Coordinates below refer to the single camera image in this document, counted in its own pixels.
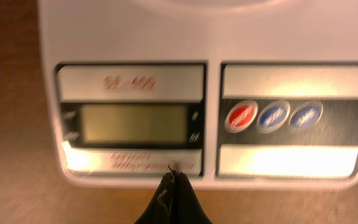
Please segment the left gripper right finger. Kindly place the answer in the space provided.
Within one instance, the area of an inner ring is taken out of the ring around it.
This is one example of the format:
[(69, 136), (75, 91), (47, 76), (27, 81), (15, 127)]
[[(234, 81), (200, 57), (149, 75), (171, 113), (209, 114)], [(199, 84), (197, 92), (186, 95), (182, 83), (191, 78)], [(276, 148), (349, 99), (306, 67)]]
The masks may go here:
[(175, 174), (175, 224), (212, 224), (186, 174)]

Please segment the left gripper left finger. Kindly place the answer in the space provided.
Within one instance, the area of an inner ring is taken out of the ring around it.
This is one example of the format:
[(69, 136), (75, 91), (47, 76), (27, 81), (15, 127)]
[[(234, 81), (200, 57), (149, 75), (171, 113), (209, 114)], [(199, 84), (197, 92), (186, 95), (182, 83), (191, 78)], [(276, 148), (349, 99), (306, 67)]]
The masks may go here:
[(168, 166), (143, 214), (135, 224), (170, 224), (171, 206), (177, 171)]

